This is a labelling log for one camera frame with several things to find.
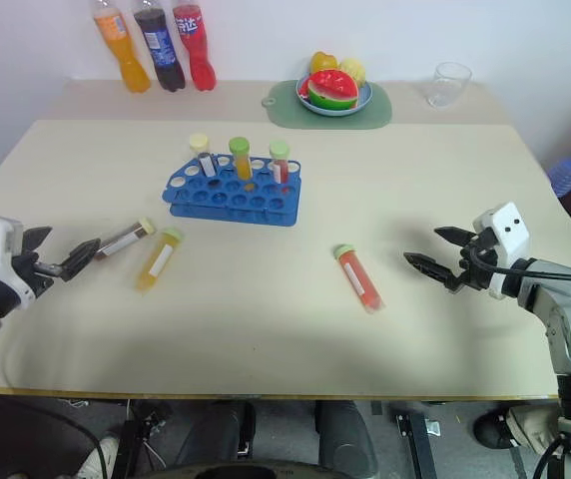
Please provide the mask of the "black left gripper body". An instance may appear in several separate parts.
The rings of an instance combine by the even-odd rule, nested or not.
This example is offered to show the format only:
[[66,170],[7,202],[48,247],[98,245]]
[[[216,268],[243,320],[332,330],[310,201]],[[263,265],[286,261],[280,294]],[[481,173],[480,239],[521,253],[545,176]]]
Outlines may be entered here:
[[53,284],[55,278],[62,278],[64,268],[60,264],[45,263],[36,251],[28,250],[12,258],[12,267],[17,275],[30,287],[36,298]]

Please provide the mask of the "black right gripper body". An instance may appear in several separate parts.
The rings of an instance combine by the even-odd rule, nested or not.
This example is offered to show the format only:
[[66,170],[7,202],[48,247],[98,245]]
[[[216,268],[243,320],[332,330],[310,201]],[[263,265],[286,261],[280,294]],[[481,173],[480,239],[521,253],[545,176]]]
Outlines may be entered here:
[[497,237],[491,228],[484,228],[478,235],[477,244],[461,246],[458,276],[458,291],[464,286],[475,290],[488,289],[497,266]]

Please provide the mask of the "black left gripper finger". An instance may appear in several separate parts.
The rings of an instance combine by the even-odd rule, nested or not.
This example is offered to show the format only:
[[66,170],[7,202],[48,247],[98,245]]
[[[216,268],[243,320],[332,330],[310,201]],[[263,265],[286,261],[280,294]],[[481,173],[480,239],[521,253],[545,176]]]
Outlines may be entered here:
[[74,278],[94,259],[100,245],[100,239],[90,239],[76,246],[60,264],[58,277],[64,281]]
[[52,231],[51,227],[36,227],[23,231],[22,251],[23,257],[37,257],[37,249]]

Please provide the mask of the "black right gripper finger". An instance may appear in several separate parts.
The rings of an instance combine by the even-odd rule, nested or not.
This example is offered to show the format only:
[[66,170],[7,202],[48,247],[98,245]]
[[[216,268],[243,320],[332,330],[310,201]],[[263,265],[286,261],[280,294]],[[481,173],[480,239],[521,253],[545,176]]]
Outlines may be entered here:
[[405,252],[403,257],[423,275],[441,283],[450,292],[458,292],[458,277],[448,267],[422,253]]
[[440,227],[436,228],[434,232],[444,240],[457,246],[477,244],[478,240],[478,235],[475,232],[470,232],[458,227]]

